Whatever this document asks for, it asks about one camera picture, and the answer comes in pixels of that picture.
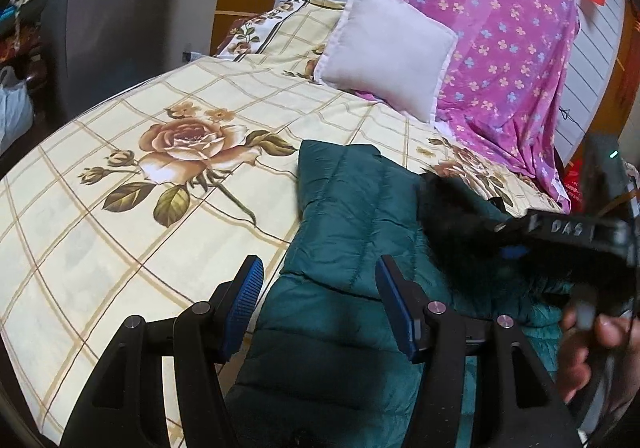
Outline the grey wardrobe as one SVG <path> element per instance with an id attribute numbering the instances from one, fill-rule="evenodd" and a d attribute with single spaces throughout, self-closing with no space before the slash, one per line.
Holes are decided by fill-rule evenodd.
<path id="1" fill-rule="evenodd" d="M 217 0 L 47 0 L 41 35 L 55 110 L 67 121 L 109 96 L 206 54 Z"/>

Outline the white plastic bag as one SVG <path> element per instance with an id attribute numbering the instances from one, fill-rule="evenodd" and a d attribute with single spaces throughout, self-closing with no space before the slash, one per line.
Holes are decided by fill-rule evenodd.
<path id="1" fill-rule="evenodd" d="M 30 130 L 34 108 L 26 82 L 16 77 L 12 67 L 2 68 L 0 78 L 0 153 L 3 154 Z"/>

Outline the floral cream bed sheet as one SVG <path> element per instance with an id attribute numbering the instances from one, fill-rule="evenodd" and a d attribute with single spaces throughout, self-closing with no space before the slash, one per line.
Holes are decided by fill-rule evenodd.
<path id="1" fill-rule="evenodd" d="M 341 17 L 289 0 L 252 41 L 101 102 L 1 182 L 1 337 L 38 433 L 58 442 L 122 320 L 178 314 L 248 254 L 273 283 L 296 233 L 306 139 L 370 144 L 410 171 L 458 175 L 508 211 L 554 208 L 526 177 L 380 102 L 311 78 Z"/>

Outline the dark green puffer jacket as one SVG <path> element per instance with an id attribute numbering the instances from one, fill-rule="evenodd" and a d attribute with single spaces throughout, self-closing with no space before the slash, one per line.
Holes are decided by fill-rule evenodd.
<path id="1" fill-rule="evenodd" d="M 420 178 L 370 145 L 306 140 L 302 221 L 268 292 L 226 404 L 244 447 L 397 447 L 421 368 L 398 350 L 374 281 L 390 255 L 424 292 L 474 318 L 513 317 L 546 369 L 558 368 L 570 288 L 527 283 L 462 241 L 443 274 L 418 219 Z"/>

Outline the red shopping bag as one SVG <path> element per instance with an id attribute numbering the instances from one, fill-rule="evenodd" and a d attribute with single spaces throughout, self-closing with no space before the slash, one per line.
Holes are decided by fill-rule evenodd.
<path id="1" fill-rule="evenodd" d="M 584 210 L 584 198 L 582 197 L 582 159 L 570 161 L 564 168 L 563 186 L 572 205 L 573 213 L 581 213 Z"/>

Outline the purple floral blanket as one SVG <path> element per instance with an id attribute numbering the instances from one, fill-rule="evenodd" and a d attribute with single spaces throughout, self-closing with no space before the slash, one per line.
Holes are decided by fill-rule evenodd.
<path id="1" fill-rule="evenodd" d="M 554 135 L 579 31 L 576 0 L 405 1 L 458 37 L 437 122 L 456 142 L 530 179 L 569 211 Z"/>

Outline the white square pillow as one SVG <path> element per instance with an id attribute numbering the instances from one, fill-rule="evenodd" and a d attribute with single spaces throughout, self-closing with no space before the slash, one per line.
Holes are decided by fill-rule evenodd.
<path id="1" fill-rule="evenodd" d="M 404 0 L 347 0 L 314 80 L 431 123 L 457 42 L 456 32 Z"/>

